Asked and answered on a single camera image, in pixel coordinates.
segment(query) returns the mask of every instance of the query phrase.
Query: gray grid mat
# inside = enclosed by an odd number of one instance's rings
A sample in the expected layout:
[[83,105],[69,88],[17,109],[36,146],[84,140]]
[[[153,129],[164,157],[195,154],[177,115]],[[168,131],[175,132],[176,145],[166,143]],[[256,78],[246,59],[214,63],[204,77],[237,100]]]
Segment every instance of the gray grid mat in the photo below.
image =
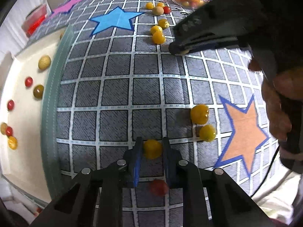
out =
[[[134,32],[109,28],[90,37],[96,23],[88,19],[108,13],[116,6],[125,11],[145,11],[146,2],[158,0],[84,0],[69,14],[60,14],[43,24],[31,38],[72,23],[76,40],[65,65],[58,103],[57,142],[62,180],[68,183],[83,167],[100,169],[120,159],[135,138],[168,136],[183,158],[201,168],[212,169],[222,152],[231,127],[219,95],[244,108],[254,94],[260,127],[269,134],[265,104],[261,97],[262,75],[249,72],[248,52],[239,49],[203,51],[172,56],[168,45],[173,26],[184,18],[178,11],[167,16],[148,13],[132,20]],[[163,0],[172,9],[171,0]],[[170,22],[164,31],[167,42],[151,43],[149,33],[159,19]],[[190,108],[204,103],[217,128],[211,143],[199,141]],[[251,178],[241,160],[224,170],[251,194],[262,181],[277,147],[270,137],[256,151]],[[271,176],[280,166],[276,161]],[[182,225],[182,191],[170,190],[163,198],[150,195],[147,182],[164,179],[162,159],[143,159],[140,183],[123,191],[123,226]]]

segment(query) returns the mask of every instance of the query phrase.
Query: cable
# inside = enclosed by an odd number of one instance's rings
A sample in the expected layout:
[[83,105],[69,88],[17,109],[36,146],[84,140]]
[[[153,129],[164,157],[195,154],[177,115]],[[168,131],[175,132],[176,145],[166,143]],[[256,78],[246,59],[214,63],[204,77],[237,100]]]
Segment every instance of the cable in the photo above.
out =
[[279,147],[280,147],[280,145],[277,147],[276,152],[275,152],[274,156],[272,157],[272,161],[270,162],[270,165],[269,165],[268,170],[267,170],[267,172],[265,174],[265,177],[263,178],[263,181],[260,183],[259,187],[255,190],[255,192],[250,197],[253,197],[257,193],[257,191],[261,188],[261,186],[263,185],[263,183],[265,182],[265,180],[266,180],[266,178],[267,178],[267,176],[269,174],[269,171],[272,168],[272,164],[274,163],[274,160],[275,160],[275,158],[276,158],[276,156],[277,156],[277,154],[279,152]]

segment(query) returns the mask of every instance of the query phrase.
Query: human hand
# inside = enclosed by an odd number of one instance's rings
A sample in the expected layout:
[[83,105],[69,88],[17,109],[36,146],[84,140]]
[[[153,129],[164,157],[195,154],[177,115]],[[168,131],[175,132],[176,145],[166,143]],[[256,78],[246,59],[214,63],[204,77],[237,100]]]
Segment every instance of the human hand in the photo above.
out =
[[[261,71],[255,59],[248,65],[250,71]],[[266,103],[266,113],[269,119],[269,132],[278,140],[286,141],[287,133],[291,131],[291,122],[281,110],[281,100],[278,93],[294,100],[303,100],[303,67],[296,67],[278,74],[273,79],[274,88],[266,79],[262,83],[262,97]]]

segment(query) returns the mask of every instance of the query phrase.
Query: metal screw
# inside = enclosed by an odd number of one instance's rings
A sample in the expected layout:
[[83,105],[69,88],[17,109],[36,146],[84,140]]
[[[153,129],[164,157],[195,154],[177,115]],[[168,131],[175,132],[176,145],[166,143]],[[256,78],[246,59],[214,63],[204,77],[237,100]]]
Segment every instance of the metal screw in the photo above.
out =
[[214,170],[214,172],[215,172],[215,174],[217,174],[217,175],[222,175],[222,174],[224,173],[224,171],[223,171],[221,168],[216,168],[216,169]]
[[81,172],[82,172],[82,174],[90,174],[91,170],[90,170],[90,168],[86,167],[86,168],[83,168]]
[[186,166],[187,164],[188,164],[187,160],[182,159],[179,161],[179,165],[181,166]]
[[126,164],[126,161],[124,159],[120,159],[117,161],[117,164],[120,165],[120,166],[123,166]]

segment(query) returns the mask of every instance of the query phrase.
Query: blue star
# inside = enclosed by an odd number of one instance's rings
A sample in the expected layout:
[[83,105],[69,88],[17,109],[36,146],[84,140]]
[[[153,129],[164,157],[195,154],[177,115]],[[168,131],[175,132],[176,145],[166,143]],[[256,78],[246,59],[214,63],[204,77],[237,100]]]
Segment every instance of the blue star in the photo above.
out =
[[100,15],[90,19],[91,21],[98,23],[91,35],[95,35],[110,27],[118,27],[121,29],[134,31],[134,26],[131,22],[131,19],[143,13],[145,12],[125,12],[122,8],[117,6],[108,14]]

